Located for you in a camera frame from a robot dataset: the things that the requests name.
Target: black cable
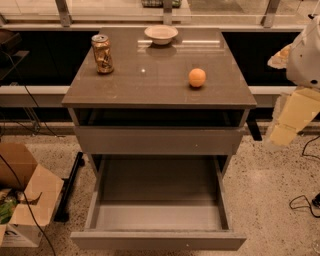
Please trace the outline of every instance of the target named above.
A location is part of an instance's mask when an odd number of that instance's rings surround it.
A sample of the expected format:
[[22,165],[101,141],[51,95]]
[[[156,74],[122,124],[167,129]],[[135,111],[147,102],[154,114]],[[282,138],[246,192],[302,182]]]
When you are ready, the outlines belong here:
[[318,156],[305,154],[305,151],[306,151],[307,146],[308,146],[311,142],[313,142],[313,141],[315,141],[315,140],[317,140],[317,139],[319,139],[319,138],[320,138],[320,135],[317,136],[317,137],[315,137],[315,138],[313,138],[313,139],[311,139],[311,140],[309,140],[309,141],[304,145],[301,156],[310,156],[310,157],[314,157],[314,158],[317,158],[317,159],[320,160],[320,157],[318,157]]
[[19,121],[15,121],[15,120],[11,120],[11,119],[6,119],[5,115],[4,115],[2,112],[0,112],[0,115],[2,115],[3,120],[4,120],[4,121],[3,121],[3,132],[1,132],[1,131],[2,131],[2,128],[0,127],[0,142],[1,142],[1,137],[5,134],[6,121],[12,122],[12,123],[16,123],[16,124],[22,126],[24,129],[26,129],[26,130],[28,130],[28,131],[30,131],[30,132],[32,132],[32,133],[35,133],[36,135],[40,134],[40,135],[45,135],[45,136],[55,136],[55,135],[53,135],[53,134],[48,134],[48,133],[44,133],[44,132],[40,132],[40,131],[35,131],[34,129],[31,129],[31,128],[23,125],[23,124],[20,123]]
[[[295,200],[297,200],[297,199],[299,199],[299,198],[304,198],[304,199],[306,200],[306,202],[308,203],[308,205],[293,207],[292,204],[294,203]],[[309,208],[309,210],[310,210],[311,214],[313,215],[313,217],[315,217],[315,218],[320,218],[320,216],[314,214],[314,212],[313,212],[313,210],[312,210],[312,206],[311,206],[308,198],[307,198],[305,195],[301,195],[301,196],[298,196],[298,197],[292,199],[292,200],[290,201],[290,203],[289,203],[289,206],[290,206],[290,208],[291,208],[292,210],[296,210],[296,209],[300,209],[300,208]]]
[[[21,82],[23,83],[22,76],[21,76],[21,74],[20,74],[20,72],[19,72],[18,68],[17,68],[17,67],[16,67],[16,65],[14,64],[14,62],[13,62],[13,60],[12,60],[12,58],[11,58],[10,54],[7,54],[6,52],[3,52],[3,51],[1,51],[1,52],[2,52],[3,54],[7,55],[7,57],[10,59],[10,62],[11,62],[11,64],[12,64],[12,66],[13,66],[14,70],[17,72],[17,74],[18,74],[18,76],[19,76],[19,78],[20,78]],[[30,91],[29,91],[29,89],[27,88],[26,84],[25,84],[25,83],[23,83],[23,84],[24,84],[24,85],[23,85],[23,87],[26,89],[26,91],[27,91],[28,95],[31,97],[31,99],[32,99],[32,101],[34,102],[34,104],[37,106],[37,108],[40,108],[40,106],[39,106],[38,102],[35,100],[35,98],[33,97],[33,95],[30,93]],[[45,125],[45,127],[48,129],[48,131],[49,131],[49,132],[51,132],[51,133],[52,133],[52,135],[54,135],[55,137],[63,137],[63,136],[57,135],[55,132],[53,132],[53,131],[48,127],[48,125],[47,125],[47,123],[46,123],[46,122],[43,122],[43,124],[44,124],[44,125]]]
[[43,133],[43,132],[40,132],[40,131],[36,131],[36,132],[35,132],[34,129],[31,129],[31,128],[23,125],[22,123],[20,123],[20,122],[18,122],[18,121],[13,121],[13,120],[11,120],[11,122],[17,123],[18,125],[22,126],[24,129],[26,129],[26,130],[28,130],[28,131],[31,131],[31,132],[33,132],[33,133],[36,133],[36,135],[41,134],[41,135],[46,135],[46,136],[65,137],[65,136],[63,136],[63,135],[56,136],[56,135],[53,135],[53,134],[47,134],[47,133]]
[[25,199],[26,202],[27,202],[27,205],[28,205],[30,214],[31,214],[31,216],[32,216],[32,218],[33,218],[33,220],[34,220],[34,223],[37,225],[38,229],[41,231],[41,233],[43,234],[43,236],[46,238],[49,246],[50,246],[51,249],[52,249],[53,255],[56,256],[56,252],[55,252],[55,250],[54,250],[54,248],[53,248],[53,245],[52,245],[50,239],[47,237],[46,233],[45,233],[44,230],[40,227],[40,225],[38,224],[36,218],[34,217],[34,214],[33,214],[32,210],[31,210],[31,207],[30,207],[29,201],[28,201],[28,199],[27,199],[27,196],[26,196],[26,194],[24,193],[24,188],[23,188],[23,186],[22,186],[22,184],[21,184],[21,182],[20,182],[17,174],[15,173],[15,171],[12,169],[12,167],[11,167],[11,166],[9,165],[9,163],[3,158],[3,156],[2,156],[1,154],[0,154],[0,158],[1,158],[2,161],[8,166],[8,168],[10,169],[10,171],[12,172],[12,174],[14,175],[15,179],[18,181],[19,186],[20,186],[20,188],[21,188],[21,190],[22,190],[24,199]]
[[2,119],[3,119],[3,128],[0,126],[0,142],[1,142],[2,136],[6,133],[6,117],[1,112],[0,112],[0,115],[2,115]]

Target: small bowl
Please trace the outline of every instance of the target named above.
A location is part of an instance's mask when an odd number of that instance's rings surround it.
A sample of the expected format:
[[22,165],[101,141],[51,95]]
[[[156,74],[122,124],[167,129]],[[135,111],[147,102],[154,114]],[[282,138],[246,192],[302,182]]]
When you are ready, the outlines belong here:
[[155,25],[147,27],[144,33],[152,39],[154,44],[166,45],[171,42],[172,38],[178,35],[178,30],[172,26]]

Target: speckled floor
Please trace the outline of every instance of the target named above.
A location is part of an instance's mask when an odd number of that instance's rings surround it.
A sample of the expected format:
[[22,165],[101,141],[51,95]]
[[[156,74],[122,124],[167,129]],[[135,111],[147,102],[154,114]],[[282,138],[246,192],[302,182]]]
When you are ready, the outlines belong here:
[[[305,143],[314,136],[297,137],[287,148],[270,152],[263,142],[245,136],[224,177],[228,212],[236,232],[245,233],[247,241],[237,252],[215,251],[83,251],[69,238],[72,231],[83,230],[95,177],[86,160],[78,173],[67,223],[52,222],[46,233],[57,255],[110,256],[224,256],[224,255],[317,255],[312,241],[320,238],[319,220],[308,210],[293,211],[289,202],[299,195],[310,200],[320,192],[319,161],[301,157]],[[24,143],[35,158],[60,177],[67,177],[80,150],[72,135],[2,137],[2,142]],[[319,154],[315,141],[308,154]],[[39,248],[0,248],[1,256],[52,255],[45,239]]]

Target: open drawer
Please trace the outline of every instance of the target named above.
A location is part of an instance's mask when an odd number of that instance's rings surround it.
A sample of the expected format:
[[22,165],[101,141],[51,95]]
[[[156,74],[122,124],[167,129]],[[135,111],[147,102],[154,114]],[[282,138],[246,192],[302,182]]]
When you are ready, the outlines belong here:
[[90,154],[234,155],[244,129],[80,126],[75,134]]
[[105,156],[82,249],[237,250],[213,156]]

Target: can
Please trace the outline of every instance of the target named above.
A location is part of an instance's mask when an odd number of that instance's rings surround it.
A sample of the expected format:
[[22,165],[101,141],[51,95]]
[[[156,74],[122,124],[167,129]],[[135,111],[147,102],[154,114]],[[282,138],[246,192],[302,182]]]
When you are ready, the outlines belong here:
[[111,44],[107,35],[97,34],[91,38],[94,58],[97,64],[99,74],[111,73],[113,68],[111,58]]

